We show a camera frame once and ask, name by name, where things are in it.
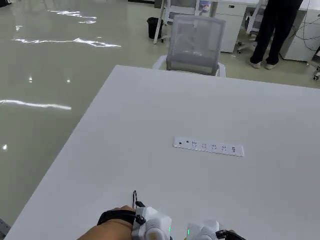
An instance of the person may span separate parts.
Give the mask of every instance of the person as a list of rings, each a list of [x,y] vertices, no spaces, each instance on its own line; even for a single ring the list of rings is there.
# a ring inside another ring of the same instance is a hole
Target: person
[[[0,8],[11,4],[8,0],[0,0]]]
[[[279,62],[280,49],[294,24],[303,0],[269,0],[266,5],[260,30],[256,38],[257,46],[249,64],[259,69],[264,54],[274,33],[269,57],[265,68],[273,69]]]
[[[135,214],[129,206],[114,208],[113,211],[127,210]],[[110,219],[89,229],[78,240],[131,240],[133,225],[121,219]]]

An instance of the metal stand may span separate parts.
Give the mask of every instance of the metal stand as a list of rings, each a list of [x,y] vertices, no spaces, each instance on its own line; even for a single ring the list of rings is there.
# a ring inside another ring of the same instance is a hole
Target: metal stand
[[[4,236],[6,236],[10,229],[11,227],[0,218],[0,234],[3,234]]]

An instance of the black strap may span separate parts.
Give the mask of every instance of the black strap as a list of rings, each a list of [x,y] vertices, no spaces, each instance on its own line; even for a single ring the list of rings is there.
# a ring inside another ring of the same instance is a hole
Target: black strap
[[[134,224],[136,213],[130,210],[109,210],[102,213],[98,220],[97,226],[109,221],[111,219],[124,220],[130,224]]]

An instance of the glossy floor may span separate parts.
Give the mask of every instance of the glossy floor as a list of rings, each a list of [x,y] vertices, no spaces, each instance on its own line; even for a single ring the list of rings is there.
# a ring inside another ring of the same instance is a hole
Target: glossy floor
[[[151,68],[166,54],[168,43],[153,45],[147,36],[147,18],[158,15],[127,0],[21,0],[0,8],[0,218],[8,224],[114,66]],[[246,64],[249,55],[223,53],[227,76],[320,87],[311,65],[282,61],[257,70]]]

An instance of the black trash can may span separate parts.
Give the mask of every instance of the black trash can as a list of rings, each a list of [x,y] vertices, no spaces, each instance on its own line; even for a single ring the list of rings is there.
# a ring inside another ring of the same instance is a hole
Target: black trash can
[[[149,17],[148,20],[147,20],[147,23],[148,23],[148,26],[149,26],[149,38],[154,39],[155,35],[156,35],[158,18],[157,17]],[[158,39],[161,38],[161,32],[162,32],[162,25],[163,24],[164,24],[164,21],[161,20]]]

